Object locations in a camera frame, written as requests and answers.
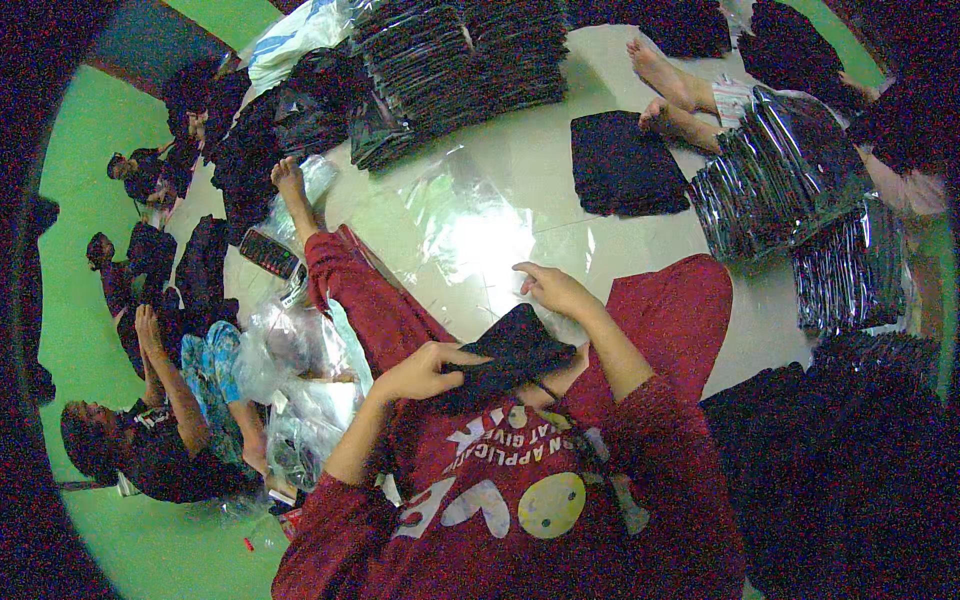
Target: stack of packaged clothes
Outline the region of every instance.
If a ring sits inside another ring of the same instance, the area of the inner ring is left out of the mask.
[[[834,114],[812,96],[754,87],[691,202],[725,262],[792,249],[801,327],[892,324],[903,312],[902,234]]]
[[[560,102],[565,39],[557,0],[358,2],[353,53],[372,89],[352,112],[352,162],[376,169],[501,112]]]

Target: red sleeve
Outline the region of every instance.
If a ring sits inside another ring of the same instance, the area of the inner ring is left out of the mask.
[[[658,521],[650,533],[662,538],[642,543],[655,543],[672,557],[662,573],[664,589],[675,597],[740,598],[743,541],[700,407],[680,401],[669,380],[655,375],[613,407],[606,421],[613,472],[649,482],[643,504]]]
[[[303,518],[276,572],[274,598],[349,598],[364,586],[370,557],[387,542],[396,507],[374,488],[326,473],[303,505]]]

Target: pile of clothes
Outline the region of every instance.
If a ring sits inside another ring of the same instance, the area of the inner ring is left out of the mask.
[[[960,432],[931,392],[936,356],[904,334],[847,334],[807,372],[768,369],[701,403],[768,598],[957,590]]]
[[[352,162],[377,169],[463,126],[560,102],[565,39],[556,0],[357,3],[351,41],[371,90],[353,111]]]
[[[803,93],[755,86],[723,154],[694,176],[690,200],[718,259],[790,249],[798,325],[858,329],[904,311],[902,231],[873,192],[840,122]]]
[[[247,229],[270,215],[275,164],[285,156],[322,154],[347,140],[349,109],[360,89],[354,70],[343,47],[306,54],[285,82],[253,99],[232,128],[204,149],[216,164],[212,183],[224,193],[231,245],[239,246]]]

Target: green wall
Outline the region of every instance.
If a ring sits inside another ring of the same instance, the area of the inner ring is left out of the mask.
[[[167,0],[167,4],[238,52],[283,16],[267,0]]]
[[[40,193],[60,203],[60,218],[40,238],[43,334],[40,362],[53,374],[57,399],[40,410],[58,481],[84,479],[60,437],[60,411],[71,400],[129,408],[143,392],[112,328],[98,274],[84,256],[90,236],[103,231],[124,255],[137,215],[107,161],[158,146],[170,136],[166,109],[150,96],[90,67],[81,67],[54,125]],[[249,522],[221,525],[218,510],[174,505],[116,489],[67,492],[67,510],[92,556],[128,598],[269,598],[281,552],[250,553]],[[282,540],[276,520],[265,531]]]

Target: white plastic bag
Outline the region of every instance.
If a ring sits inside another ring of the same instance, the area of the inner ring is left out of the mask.
[[[307,0],[256,42],[250,81],[260,95],[287,78],[300,57],[332,48],[349,34],[349,0]]]

